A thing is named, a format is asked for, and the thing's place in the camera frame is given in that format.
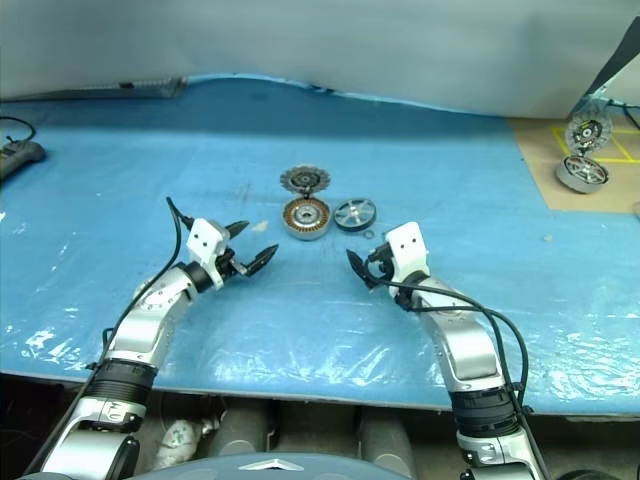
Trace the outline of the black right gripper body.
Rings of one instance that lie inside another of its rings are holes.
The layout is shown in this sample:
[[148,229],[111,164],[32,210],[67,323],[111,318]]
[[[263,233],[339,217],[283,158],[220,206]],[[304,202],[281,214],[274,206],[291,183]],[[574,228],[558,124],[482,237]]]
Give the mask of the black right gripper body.
[[366,284],[369,287],[389,285],[394,277],[393,251],[388,242],[373,249],[366,258]]

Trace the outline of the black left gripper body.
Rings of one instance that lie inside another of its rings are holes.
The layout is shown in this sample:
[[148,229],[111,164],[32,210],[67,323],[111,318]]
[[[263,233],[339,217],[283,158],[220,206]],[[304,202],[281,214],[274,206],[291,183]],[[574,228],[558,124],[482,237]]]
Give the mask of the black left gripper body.
[[216,258],[216,270],[221,278],[231,278],[235,275],[246,276],[248,274],[248,267],[236,260],[235,255],[235,251],[227,247]]

